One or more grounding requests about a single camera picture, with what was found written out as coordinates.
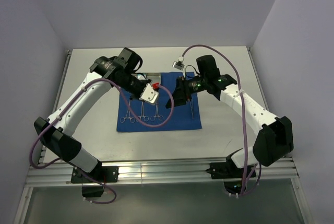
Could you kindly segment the steel fine pointed tweezers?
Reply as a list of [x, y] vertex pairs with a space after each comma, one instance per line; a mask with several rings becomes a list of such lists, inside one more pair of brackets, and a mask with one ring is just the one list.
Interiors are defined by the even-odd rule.
[[190, 105], [192, 119], [194, 119], [194, 101], [192, 99], [189, 101], [189, 105]]

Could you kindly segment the metal instrument tray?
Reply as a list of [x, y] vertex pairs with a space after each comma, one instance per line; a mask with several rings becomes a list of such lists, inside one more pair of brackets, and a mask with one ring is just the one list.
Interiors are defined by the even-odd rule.
[[138, 80], [150, 80], [150, 84], [161, 83], [161, 73], [134, 73]]

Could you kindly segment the blue surgical drape cloth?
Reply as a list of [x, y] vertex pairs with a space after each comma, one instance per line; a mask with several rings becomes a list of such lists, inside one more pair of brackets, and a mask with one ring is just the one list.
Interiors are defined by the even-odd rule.
[[[130, 93], [127, 91], [123, 91], [125, 97], [132, 110], [135, 112], [137, 116], [140, 116], [140, 108], [141, 101], [130, 99]], [[164, 116], [164, 120], [168, 117], [170, 113], [170, 109], [166, 109], [165, 105], [169, 100], [168, 94], [159, 90], [160, 96], [158, 101], [159, 113]], [[171, 119], [161, 127], [147, 127], [140, 124], [137, 120], [134, 123], [130, 123], [129, 121], [125, 123], [120, 123], [120, 118], [124, 117], [126, 114], [126, 102], [120, 97], [119, 107], [118, 107], [118, 117], [117, 117], [117, 127], [116, 131], [119, 133], [135, 133], [135, 132], [157, 132], [157, 131], [186, 131], [186, 130], [196, 130], [201, 129], [201, 119], [199, 113], [199, 104], [198, 104], [198, 96], [196, 94], [192, 95], [192, 100], [194, 101], [194, 119], [192, 119], [191, 110], [189, 103], [185, 105], [175, 107], [173, 115]], [[154, 115], [156, 105], [150, 105], [148, 103], [144, 103], [145, 106], [145, 115], [149, 116], [149, 121], [146, 123], [151, 125], [157, 125], [162, 123], [163, 121], [155, 121], [152, 122], [150, 117]]]

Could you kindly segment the steel surgical scissors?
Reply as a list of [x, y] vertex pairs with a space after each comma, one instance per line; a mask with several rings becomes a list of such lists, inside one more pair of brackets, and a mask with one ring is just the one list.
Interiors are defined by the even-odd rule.
[[158, 106], [158, 104], [156, 104], [155, 113], [154, 113], [153, 116], [150, 117], [150, 120], [152, 122], [163, 121], [164, 120], [164, 116], [159, 113], [159, 106]]

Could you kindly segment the steel hemostat forceps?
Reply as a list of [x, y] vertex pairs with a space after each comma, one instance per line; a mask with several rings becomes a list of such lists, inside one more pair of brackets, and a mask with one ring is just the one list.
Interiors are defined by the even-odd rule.
[[145, 115], [145, 106], [143, 101], [141, 102], [140, 116], [138, 118], [144, 122], [149, 121], [149, 116]]

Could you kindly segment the steel needle holder forceps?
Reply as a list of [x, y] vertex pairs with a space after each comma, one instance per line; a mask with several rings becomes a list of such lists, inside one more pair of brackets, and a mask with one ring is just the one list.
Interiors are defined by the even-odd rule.
[[124, 117], [120, 118], [120, 123], [125, 123], [127, 121], [129, 121], [130, 123], [134, 123], [136, 120], [134, 117], [132, 117], [130, 110], [128, 109], [128, 107], [126, 107], [127, 111]]

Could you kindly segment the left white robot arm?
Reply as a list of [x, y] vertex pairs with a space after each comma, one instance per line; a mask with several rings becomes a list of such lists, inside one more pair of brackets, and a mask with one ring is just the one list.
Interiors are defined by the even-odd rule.
[[101, 161], [87, 152], [73, 134], [93, 105], [112, 87], [118, 86], [140, 98], [147, 82], [138, 80], [133, 74], [142, 64], [142, 58], [129, 48], [123, 48], [117, 56], [96, 59], [70, 98], [47, 119], [36, 119], [36, 143], [42, 143], [58, 156], [58, 160], [85, 173], [99, 174]]

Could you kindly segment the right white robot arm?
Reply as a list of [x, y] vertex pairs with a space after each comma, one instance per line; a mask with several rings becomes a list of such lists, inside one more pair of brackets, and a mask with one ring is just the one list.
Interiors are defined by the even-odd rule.
[[293, 150], [292, 122], [286, 116], [278, 117], [267, 111], [243, 92], [233, 77], [220, 74], [212, 55], [201, 56], [196, 63], [198, 74], [195, 77], [177, 77], [173, 98], [165, 105], [167, 109], [185, 105], [194, 94], [206, 91], [241, 116], [254, 131], [256, 140], [253, 146], [229, 155], [227, 161], [233, 168], [258, 163], [268, 167]]

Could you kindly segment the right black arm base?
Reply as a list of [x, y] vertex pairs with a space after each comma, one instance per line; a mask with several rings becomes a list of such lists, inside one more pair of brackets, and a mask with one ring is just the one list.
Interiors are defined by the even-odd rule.
[[225, 162], [210, 163], [206, 172], [212, 179], [242, 179], [244, 168], [238, 168], [231, 157], [227, 156]]

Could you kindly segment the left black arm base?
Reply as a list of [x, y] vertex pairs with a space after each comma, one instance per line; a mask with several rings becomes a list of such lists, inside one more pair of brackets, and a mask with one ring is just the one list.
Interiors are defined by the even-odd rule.
[[85, 198], [99, 198], [106, 190], [107, 183], [116, 183], [119, 175], [118, 166], [101, 166], [97, 171], [85, 173], [74, 167], [71, 184], [82, 184], [81, 193]]

